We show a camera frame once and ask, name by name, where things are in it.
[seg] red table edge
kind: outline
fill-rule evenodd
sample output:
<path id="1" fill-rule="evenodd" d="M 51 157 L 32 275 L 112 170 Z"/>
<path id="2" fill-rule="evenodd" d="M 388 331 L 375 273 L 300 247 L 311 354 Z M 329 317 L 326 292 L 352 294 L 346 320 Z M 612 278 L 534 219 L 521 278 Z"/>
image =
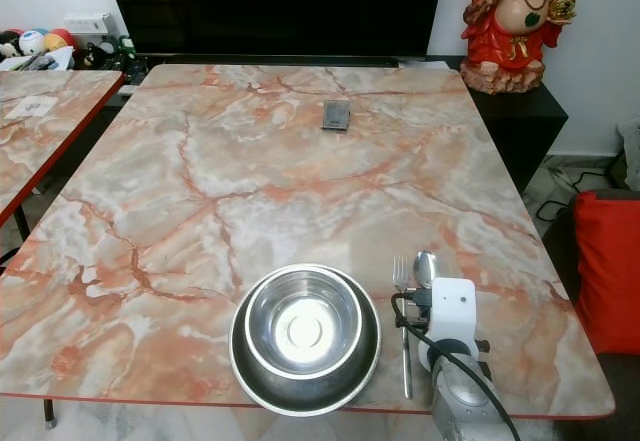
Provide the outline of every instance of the red table edge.
<path id="1" fill-rule="evenodd" d="M 89 403 L 114 403 L 114 404 L 144 404 L 155 406 L 208 406 L 211 408 L 246 408 L 246 409 L 263 409 L 262 406 L 257 404 L 242 404 L 242 403 L 191 403 L 180 401 L 144 401 L 144 400 L 131 400 L 131 399 L 107 399 L 107 398 L 81 398 L 76 396 L 55 396 L 50 394 L 16 394 L 16 393 L 0 393 L 0 396 L 12 397 L 12 398 L 31 398 L 31 399 L 53 399 L 57 401 L 80 401 Z M 369 409 L 369 408 L 357 408 L 346 407 L 338 409 L 338 411 L 346 411 L 350 413 L 371 413 L 371 414 L 407 414 L 407 415 L 419 415 L 419 416 L 431 416 L 431 411 L 410 411 L 399 409 Z M 616 406 L 606 414 L 592 414 L 586 416 L 563 416 L 563 415 L 534 415 L 534 414 L 510 414 L 513 419 L 542 419 L 547 421 L 593 421 L 596 419 L 603 419 L 611 416 L 616 412 Z"/>
<path id="2" fill-rule="evenodd" d="M 31 176 L 31 179 L 24 185 L 24 187 L 18 191 L 18 194 L 11 200 L 11 202 L 7 205 L 7 207 L 0 212 L 0 226 L 2 226 L 7 219 L 13 214 L 13 212 L 22 204 L 22 202 L 27 199 L 33 188 L 37 186 L 40 180 L 44 177 L 44 175 L 49 171 L 51 166 L 62 156 L 62 154 L 67 150 L 69 145 L 73 143 L 76 138 L 80 135 L 82 131 L 87 127 L 89 122 L 98 114 L 98 112 L 103 108 L 103 106 L 107 103 L 109 98 L 113 96 L 124 81 L 124 74 L 120 73 L 120 77 L 113 84 L 111 88 L 100 98 L 100 100 L 94 105 L 94 107 L 86 114 L 82 121 L 78 123 L 78 125 L 74 128 L 69 136 L 60 143 L 60 146 L 51 154 L 49 159 L 40 166 L 40 169 Z"/>

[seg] red statue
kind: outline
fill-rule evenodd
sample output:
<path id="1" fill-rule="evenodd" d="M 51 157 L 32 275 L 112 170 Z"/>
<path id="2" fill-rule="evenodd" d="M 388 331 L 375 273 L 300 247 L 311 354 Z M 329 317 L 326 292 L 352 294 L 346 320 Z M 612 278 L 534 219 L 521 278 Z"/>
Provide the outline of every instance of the red statue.
<path id="1" fill-rule="evenodd" d="M 464 13 L 469 56 L 461 74 L 489 94 L 522 93 L 540 85 L 542 45 L 555 48 L 562 26 L 575 16 L 575 0 L 472 0 Z"/>

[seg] red pillow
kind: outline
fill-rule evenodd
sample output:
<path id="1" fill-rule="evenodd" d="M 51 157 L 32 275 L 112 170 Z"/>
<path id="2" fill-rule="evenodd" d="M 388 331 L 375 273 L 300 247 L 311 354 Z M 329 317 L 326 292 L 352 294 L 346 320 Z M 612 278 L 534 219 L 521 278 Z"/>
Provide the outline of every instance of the red pillow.
<path id="1" fill-rule="evenodd" d="M 596 353 L 640 354 L 640 201 L 575 205 L 582 277 L 576 311 Z"/>

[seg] floor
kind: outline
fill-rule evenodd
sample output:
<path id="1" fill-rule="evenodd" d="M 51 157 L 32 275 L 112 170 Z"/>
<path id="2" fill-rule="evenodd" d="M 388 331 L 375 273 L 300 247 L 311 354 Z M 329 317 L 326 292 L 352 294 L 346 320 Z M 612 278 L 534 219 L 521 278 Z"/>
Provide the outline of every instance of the floor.
<path id="1" fill-rule="evenodd" d="M 540 234 L 550 221 L 536 216 L 548 200 L 568 203 L 578 190 L 607 187 L 602 169 L 542 168 L 523 195 L 525 205 Z M 45 180 L 42 194 L 32 195 L 23 207 L 33 229 L 66 179 Z M 560 205 L 547 205 L 541 218 L 554 217 Z M 0 228 L 1 251 L 20 245 L 13 219 Z M 126 405 L 111 403 L 54 403 L 58 426 L 45 431 L 42 401 L 0 397 L 0 441 L 440 441 L 430 416 L 405 416 L 337 412 L 327 416 L 296 419 L 262 409 L 231 409 Z M 573 429 L 548 421 L 517 420 L 523 441 L 579 441 Z"/>

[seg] black tv screen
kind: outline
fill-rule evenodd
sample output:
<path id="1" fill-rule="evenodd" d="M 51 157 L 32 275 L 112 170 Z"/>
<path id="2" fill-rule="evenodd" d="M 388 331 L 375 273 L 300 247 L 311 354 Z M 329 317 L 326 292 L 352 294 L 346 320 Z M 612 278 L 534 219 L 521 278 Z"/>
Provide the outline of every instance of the black tv screen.
<path id="1" fill-rule="evenodd" d="M 117 0 L 138 52 L 424 57 L 438 0 Z"/>

